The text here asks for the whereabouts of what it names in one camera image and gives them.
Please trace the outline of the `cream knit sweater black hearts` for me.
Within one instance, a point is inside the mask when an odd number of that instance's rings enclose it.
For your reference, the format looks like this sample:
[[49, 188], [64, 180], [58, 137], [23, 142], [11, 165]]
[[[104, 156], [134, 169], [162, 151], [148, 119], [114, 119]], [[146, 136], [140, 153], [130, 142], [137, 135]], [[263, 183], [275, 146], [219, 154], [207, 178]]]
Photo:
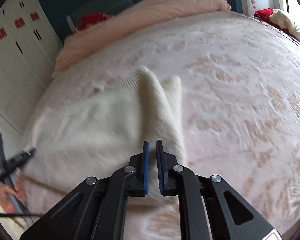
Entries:
[[161, 140], [179, 162], [187, 156], [181, 127], [181, 79], [159, 79], [146, 67], [109, 84], [82, 83], [79, 95], [55, 83], [39, 102], [24, 134], [36, 153], [23, 174], [52, 189], [69, 192], [88, 176], [104, 178], [128, 164], [149, 143], [149, 190], [133, 205], [165, 206], [175, 197], [159, 191], [155, 144]]

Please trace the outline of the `white wardrobe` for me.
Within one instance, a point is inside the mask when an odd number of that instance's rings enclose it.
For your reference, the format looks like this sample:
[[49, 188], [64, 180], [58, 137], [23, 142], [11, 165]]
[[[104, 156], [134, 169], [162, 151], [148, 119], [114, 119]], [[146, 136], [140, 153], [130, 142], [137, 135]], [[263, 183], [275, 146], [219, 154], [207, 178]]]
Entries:
[[38, 0], [0, 8], [0, 133], [6, 157], [20, 152], [26, 125], [52, 82], [61, 42]]

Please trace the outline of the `pink floral bed sheet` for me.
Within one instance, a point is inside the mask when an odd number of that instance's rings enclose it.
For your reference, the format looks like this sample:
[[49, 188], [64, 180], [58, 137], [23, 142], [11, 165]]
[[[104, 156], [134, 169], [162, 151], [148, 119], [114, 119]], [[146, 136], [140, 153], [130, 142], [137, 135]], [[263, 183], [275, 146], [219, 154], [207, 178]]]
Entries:
[[[221, 175], [284, 239], [299, 232], [300, 47], [256, 20], [211, 12], [114, 42], [58, 73], [49, 88], [60, 80], [85, 95], [83, 82], [109, 84], [141, 67], [181, 79], [187, 160], [179, 163]], [[21, 181], [32, 213], [69, 193], [23, 171]]]

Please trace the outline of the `pink folded duvet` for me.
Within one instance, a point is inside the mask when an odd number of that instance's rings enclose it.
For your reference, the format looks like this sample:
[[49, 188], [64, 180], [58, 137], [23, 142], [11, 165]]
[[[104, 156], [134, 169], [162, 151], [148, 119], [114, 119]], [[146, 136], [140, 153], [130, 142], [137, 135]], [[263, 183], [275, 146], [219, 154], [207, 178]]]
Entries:
[[69, 69], [138, 30], [176, 18], [230, 9], [226, 0], [143, 0], [116, 16], [66, 38], [56, 59], [55, 73]]

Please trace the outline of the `red pillow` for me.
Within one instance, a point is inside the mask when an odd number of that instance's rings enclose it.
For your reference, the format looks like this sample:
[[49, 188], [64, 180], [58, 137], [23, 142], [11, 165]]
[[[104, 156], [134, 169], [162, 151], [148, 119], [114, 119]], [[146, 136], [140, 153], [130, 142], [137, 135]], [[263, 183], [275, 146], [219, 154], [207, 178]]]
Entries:
[[82, 31], [84, 29], [90, 28], [93, 25], [96, 25], [103, 21], [106, 21], [109, 18], [112, 18], [112, 15], [107, 15], [107, 14], [98, 13], [98, 12], [83, 15], [80, 18], [79, 24], [76, 26], [76, 30]]

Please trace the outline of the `cream blanket by window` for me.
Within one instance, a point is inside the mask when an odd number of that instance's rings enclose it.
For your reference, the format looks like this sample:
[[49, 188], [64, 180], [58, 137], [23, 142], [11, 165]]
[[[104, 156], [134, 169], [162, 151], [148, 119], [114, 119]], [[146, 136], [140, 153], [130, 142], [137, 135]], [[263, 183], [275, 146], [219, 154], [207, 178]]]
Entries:
[[280, 9], [274, 9], [269, 16], [271, 23], [278, 25], [281, 29], [287, 29], [291, 36], [300, 42], [300, 20], [292, 14]]

